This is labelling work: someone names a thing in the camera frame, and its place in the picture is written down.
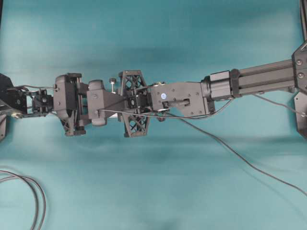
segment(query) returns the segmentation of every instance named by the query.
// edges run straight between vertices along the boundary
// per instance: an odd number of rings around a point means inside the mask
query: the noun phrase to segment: teal table surface
[[[5,0],[0,72],[14,85],[80,72],[110,89],[125,69],[148,84],[201,81],[290,59],[302,42],[298,0]],[[294,106],[294,94],[265,96]],[[246,96],[194,124],[307,189],[307,142],[288,110]],[[177,120],[152,119],[142,138],[124,138],[115,119],[86,130],[68,138],[51,115],[12,120],[0,143],[0,168],[45,189],[45,230],[307,228],[306,197]],[[23,183],[0,184],[1,230],[30,229],[34,208]]]

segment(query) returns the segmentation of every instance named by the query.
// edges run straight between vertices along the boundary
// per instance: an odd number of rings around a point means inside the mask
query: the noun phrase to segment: mounting plate
[[[6,115],[0,115],[0,141],[5,138],[6,134]]]
[[[307,114],[307,95],[299,92],[294,97],[295,110]],[[307,139],[307,117],[296,114],[296,126],[300,135]]]

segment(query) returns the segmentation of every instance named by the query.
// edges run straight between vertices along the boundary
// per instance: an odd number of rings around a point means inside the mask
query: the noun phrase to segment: bolt
[[[297,75],[297,77],[298,77],[299,79],[302,79],[302,78],[305,77],[305,75],[304,75],[303,73],[299,73],[299,74]]]
[[[302,65],[302,63],[303,63],[303,62],[302,62],[302,60],[300,60],[300,59],[296,61],[296,64],[297,64],[298,66]]]

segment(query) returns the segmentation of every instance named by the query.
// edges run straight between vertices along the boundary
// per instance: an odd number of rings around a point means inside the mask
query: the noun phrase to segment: gray cable
[[[202,120],[202,119],[207,119],[207,118],[210,118],[210,117],[212,117],[214,115],[217,115],[219,112],[223,111],[232,101],[233,101],[233,99],[229,100],[226,104],[224,104],[219,110],[217,110],[213,114],[210,114],[210,115],[199,115],[199,116],[176,116],[176,115],[172,115],[172,116],[158,116],[158,115],[137,114],[137,113],[127,112],[127,111],[111,110],[111,109],[97,109],[97,111],[102,110],[102,111],[113,112],[113,113],[129,114],[129,115],[145,116],[145,117],[156,117],[156,118]]]
[[[39,185],[39,183],[36,180],[34,180],[33,178],[27,177],[27,176],[21,176],[21,177],[26,179],[26,180],[28,180],[28,181],[31,181],[32,183],[34,183],[37,186],[37,188],[39,189],[39,191],[40,191],[40,193],[42,195],[42,199],[43,199],[43,213],[42,213],[42,218],[41,218],[41,220],[39,222],[39,225],[38,225],[38,229],[40,230],[42,228],[42,225],[44,223],[45,216],[46,216],[46,196],[45,196],[44,190]],[[8,177],[0,179],[0,183],[4,182],[4,181],[8,181],[8,180],[14,180],[14,179],[19,179],[19,178],[15,177],[15,176],[8,176]]]
[[[261,96],[259,96],[259,95],[257,95],[257,94],[253,94],[253,95],[254,95],[255,97],[258,97],[258,98],[260,98],[260,99],[263,99],[263,100],[265,100],[265,101],[267,101],[267,102],[270,102],[270,103],[272,103],[272,104],[275,104],[275,105],[279,105],[279,106],[285,107],[285,108],[289,109],[290,111],[292,111],[293,113],[296,113],[296,114],[301,115],[302,117],[307,117],[306,113],[301,113],[301,112],[299,112],[299,111],[297,111],[297,110],[295,110],[295,109],[293,109],[293,108],[291,108],[291,107],[289,107],[289,106],[287,106],[287,105],[285,105],[285,104],[277,103],[277,102],[271,101],[270,99],[267,99],[267,98],[265,98],[265,97],[261,97]]]
[[[54,90],[54,91],[59,90],[58,88],[49,87],[49,86],[33,86],[33,85],[19,85],[19,86],[14,86],[12,88],[8,88],[7,90],[17,90],[19,88],[24,88],[24,87],[34,88],[34,89],[49,89],[49,90]]]
[[[25,182],[31,189],[32,193],[33,193],[33,196],[34,196],[34,200],[35,200],[35,214],[34,214],[34,219],[33,219],[33,223],[32,223],[32,226],[31,226],[31,230],[34,230],[35,228],[35,225],[36,225],[36,222],[37,222],[37,217],[38,217],[38,198],[37,198],[37,194],[36,194],[36,191],[35,189],[30,185],[30,183],[24,179],[22,176],[19,176],[17,174],[14,174],[12,172],[9,172],[9,171],[4,171],[4,170],[0,170],[0,173],[5,173],[5,174],[8,174],[8,175],[11,175],[13,177],[16,177],[20,180],[22,180],[23,182]]]
[[[280,178],[278,178],[278,177],[276,177],[276,176],[273,176],[273,175],[271,175],[271,174],[269,174],[269,173],[267,173],[267,172],[265,172],[265,171],[263,171],[263,170],[257,168],[256,166],[254,166],[252,163],[250,163],[248,160],[246,160],[243,156],[241,156],[238,152],[236,152],[233,148],[231,148],[228,144],[226,144],[226,143],[225,143],[222,139],[220,139],[218,136],[216,136],[216,135],[214,135],[214,134],[212,134],[212,133],[209,133],[209,132],[207,132],[207,131],[205,131],[205,130],[203,130],[203,129],[201,129],[201,128],[198,128],[197,126],[191,124],[191,123],[188,122],[188,121],[185,121],[185,120],[181,120],[181,121],[184,122],[184,123],[186,123],[187,125],[191,126],[192,128],[194,128],[194,129],[200,131],[201,133],[206,134],[206,135],[212,137],[212,138],[215,139],[217,142],[223,144],[225,147],[227,147],[230,151],[232,151],[236,156],[238,156],[241,160],[243,160],[248,166],[250,166],[250,167],[253,168],[254,170],[256,170],[256,171],[258,171],[258,172],[260,172],[260,173],[262,173],[262,174],[264,174],[264,175],[266,175],[266,176],[268,176],[268,177],[271,177],[271,178],[273,178],[273,179],[276,180],[276,181],[279,181],[279,182],[281,182],[281,183],[283,183],[283,184],[286,184],[286,185],[288,185],[288,186],[290,186],[290,187],[292,187],[292,188],[294,188],[294,189],[300,191],[300,192],[301,192],[302,194],[304,194],[305,196],[307,196],[307,192],[305,192],[305,191],[304,191],[303,189],[301,189],[300,187],[298,187],[298,186],[296,186],[296,185],[294,185],[294,184],[291,184],[291,183],[289,183],[289,182],[286,182],[286,181],[284,181],[284,180],[282,180],[282,179],[280,179]]]

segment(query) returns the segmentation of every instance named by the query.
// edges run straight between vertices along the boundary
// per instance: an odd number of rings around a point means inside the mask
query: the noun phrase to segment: robotic arm
[[[307,14],[301,0],[301,21],[307,39]],[[307,112],[307,41],[292,55],[292,59],[248,69],[233,69],[210,74],[200,82],[157,82],[147,85],[140,70],[119,73],[120,88],[115,92],[115,79],[110,79],[112,92],[102,80],[81,82],[81,74],[58,76],[54,87],[14,86],[10,78],[0,74],[0,140],[6,134],[7,119],[56,115],[66,136],[84,135],[85,126],[104,126],[107,119],[118,115],[124,123],[125,137],[145,136],[151,116],[163,121],[164,113],[176,107],[184,118],[205,118],[216,113],[214,102],[232,100],[245,95],[283,90],[299,93],[296,110]],[[27,98],[32,106],[27,106]],[[296,116],[298,132],[307,138],[307,119]]]

